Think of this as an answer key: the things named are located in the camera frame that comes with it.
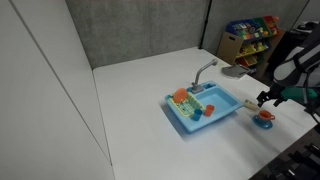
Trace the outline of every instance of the cable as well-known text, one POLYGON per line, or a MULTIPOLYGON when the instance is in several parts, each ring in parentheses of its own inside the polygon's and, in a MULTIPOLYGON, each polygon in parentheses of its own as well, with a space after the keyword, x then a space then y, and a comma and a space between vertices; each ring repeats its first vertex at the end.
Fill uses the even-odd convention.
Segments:
POLYGON ((303 87, 306 89, 306 90, 305 90, 305 95, 306 95, 306 97, 307 97, 307 107, 309 107, 310 110, 311 110, 311 111, 309 112, 309 114, 310 114, 311 117, 314 119, 314 121, 317 122, 317 124, 320 124, 320 122, 317 120, 317 118, 313 115, 313 113, 314 113, 314 108, 313 108, 313 106, 312 106, 312 104, 311 104, 311 102, 310 102, 310 97, 308 96, 308 91, 309 91, 309 77, 310 77, 310 74, 313 72, 314 69, 315 69, 315 68, 311 68, 311 69, 308 70, 306 80, 305 80, 304 83, 303 83, 303 87))

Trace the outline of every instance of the blue cup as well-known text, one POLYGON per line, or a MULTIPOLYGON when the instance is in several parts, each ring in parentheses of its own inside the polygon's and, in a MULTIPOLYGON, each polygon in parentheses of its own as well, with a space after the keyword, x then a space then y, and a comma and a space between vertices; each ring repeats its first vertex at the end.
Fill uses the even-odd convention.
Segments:
POLYGON ((201 109, 195 109, 192 119, 195 120, 195 121, 199 121, 201 116, 202 116, 202 110, 201 109))

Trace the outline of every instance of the faucet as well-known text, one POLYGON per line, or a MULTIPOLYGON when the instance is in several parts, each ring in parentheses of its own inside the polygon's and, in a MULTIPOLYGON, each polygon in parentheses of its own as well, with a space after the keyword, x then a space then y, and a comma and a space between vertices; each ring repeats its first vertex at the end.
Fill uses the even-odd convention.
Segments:
POLYGON ((199 69, 199 71, 197 72, 197 75, 196 75, 195 82, 191 83, 192 84, 191 92, 193 94, 197 94, 197 93, 203 91, 203 87, 198 84, 199 76, 200 76, 201 72, 203 70, 207 69, 208 67, 210 67, 211 65, 216 66, 217 64, 218 64, 218 60, 213 59, 211 62, 209 62, 208 64, 206 64, 205 66, 203 66, 202 68, 199 69))

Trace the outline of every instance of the white table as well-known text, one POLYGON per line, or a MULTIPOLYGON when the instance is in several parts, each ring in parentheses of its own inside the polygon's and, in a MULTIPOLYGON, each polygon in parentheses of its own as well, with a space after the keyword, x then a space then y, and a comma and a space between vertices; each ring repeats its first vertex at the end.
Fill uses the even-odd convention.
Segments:
MULTIPOLYGON (((94 70, 116 180, 248 179, 315 122, 304 107, 288 101, 263 108, 276 116, 263 130, 241 108, 221 121, 186 134, 164 101, 189 87, 200 67, 215 58, 196 48, 100 67, 94 70)), ((244 101, 256 102, 269 88, 249 76, 228 79, 219 61, 200 76, 244 101)))

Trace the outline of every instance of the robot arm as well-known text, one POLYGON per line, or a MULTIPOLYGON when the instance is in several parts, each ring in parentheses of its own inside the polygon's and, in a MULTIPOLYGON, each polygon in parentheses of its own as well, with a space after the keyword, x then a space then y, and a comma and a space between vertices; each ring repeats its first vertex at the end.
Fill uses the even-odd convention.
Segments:
POLYGON ((306 81, 309 87, 320 87, 319 64, 320 37, 317 35, 316 39, 292 50, 287 59, 276 68, 270 91, 260 93, 257 98, 258 106, 261 107, 271 99, 277 99, 274 105, 278 106, 285 101, 281 92, 286 87, 305 87, 306 81))

